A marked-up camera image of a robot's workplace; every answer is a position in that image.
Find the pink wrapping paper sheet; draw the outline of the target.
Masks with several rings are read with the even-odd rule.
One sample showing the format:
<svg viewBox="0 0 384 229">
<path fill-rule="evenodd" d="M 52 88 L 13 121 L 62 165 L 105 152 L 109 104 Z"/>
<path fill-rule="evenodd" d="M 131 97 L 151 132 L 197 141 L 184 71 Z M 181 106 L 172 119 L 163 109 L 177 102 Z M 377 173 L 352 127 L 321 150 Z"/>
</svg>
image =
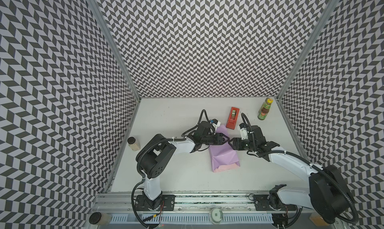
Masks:
<svg viewBox="0 0 384 229">
<path fill-rule="evenodd" d="M 212 171 L 214 173 L 237 169 L 240 167 L 240 160 L 237 152 L 232 149 L 229 143 L 223 145 L 212 145 L 209 147 Z"/>
</svg>

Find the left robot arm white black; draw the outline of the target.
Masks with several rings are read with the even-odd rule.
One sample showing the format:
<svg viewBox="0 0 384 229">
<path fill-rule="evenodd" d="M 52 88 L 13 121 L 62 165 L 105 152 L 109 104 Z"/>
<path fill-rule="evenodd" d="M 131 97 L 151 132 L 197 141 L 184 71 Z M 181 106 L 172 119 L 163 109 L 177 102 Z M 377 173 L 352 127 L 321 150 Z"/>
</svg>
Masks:
<svg viewBox="0 0 384 229">
<path fill-rule="evenodd" d="M 217 132 L 220 125 L 221 123 L 216 119 L 202 121 L 184 132 L 181 138 L 166 138 L 162 134 L 157 134 L 140 150 L 136 156 L 137 171 L 144 185 L 144 201 L 151 209 L 156 209 L 162 203 L 160 174 L 172 156 L 197 152 L 202 145 L 224 145 L 229 141 L 229 137 Z"/>
</svg>

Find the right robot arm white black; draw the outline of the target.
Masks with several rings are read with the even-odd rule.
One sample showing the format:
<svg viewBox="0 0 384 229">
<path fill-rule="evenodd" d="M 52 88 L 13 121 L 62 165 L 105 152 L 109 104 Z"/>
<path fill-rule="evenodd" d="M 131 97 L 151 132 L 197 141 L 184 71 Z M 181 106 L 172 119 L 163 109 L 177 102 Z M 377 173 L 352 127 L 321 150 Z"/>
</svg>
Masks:
<svg viewBox="0 0 384 229">
<path fill-rule="evenodd" d="M 273 187 L 267 197 L 272 210 L 294 205 L 315 210 L 328 224 L 336 219 L 349 224 L 359 221 L 354 196 L 337 167 L 312 163 L 276 142 L 267 141 L 258 126 L 243 123 L 240 132 L 240 138 L 228 141 L 234 150 L 247 151 L 251 156 L 279 165 L 306 182 L 304 188 L 289 188 L 286 184 Z"/>
</svg>

